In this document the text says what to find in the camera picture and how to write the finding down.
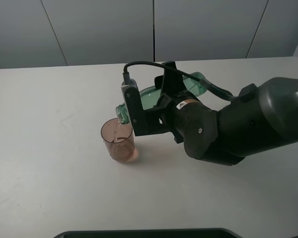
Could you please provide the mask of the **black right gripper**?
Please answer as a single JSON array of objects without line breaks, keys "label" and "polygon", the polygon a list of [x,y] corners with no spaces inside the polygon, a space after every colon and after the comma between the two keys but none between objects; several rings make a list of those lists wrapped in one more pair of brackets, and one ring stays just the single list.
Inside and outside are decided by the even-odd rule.
[{"label": "black right gripper", "polygon": [[160,89],[161,96],[157,101],[157,106],[162,107],[161,120],[167,129],[173,134],[177,144],[183,142],[183,135],[177,129],[178,105],[182,102],[187,105],[189,103],[201,103],[201,101],[193,93],[181,93],[186,90],[183,82],[183,76],[176,71],[164,69],[163,75],[154,79],[155,89]]}]

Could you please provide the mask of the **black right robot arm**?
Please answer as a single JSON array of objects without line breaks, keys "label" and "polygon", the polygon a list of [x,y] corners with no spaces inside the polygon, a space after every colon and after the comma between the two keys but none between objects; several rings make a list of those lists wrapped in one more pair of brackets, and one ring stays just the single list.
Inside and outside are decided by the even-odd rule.
[{"label": "black right robot arm", "polygon": [[298,142],[298,79],[274,77],[244,87],[237,99],[219,111],[184,90],[175,62],[164,63],[163,78],[172,106],[162,121],[194,159],[236,165],[245,157]]}]

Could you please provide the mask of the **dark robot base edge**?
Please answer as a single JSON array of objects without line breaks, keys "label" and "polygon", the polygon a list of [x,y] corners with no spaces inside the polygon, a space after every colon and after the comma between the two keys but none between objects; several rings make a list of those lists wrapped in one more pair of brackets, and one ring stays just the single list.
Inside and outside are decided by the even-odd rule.
[{"label": "dark robot base edge", "polygon": [[236,233],[222,228],[117,230],[117,231],[67,231],[56,238],[240,238]]}]

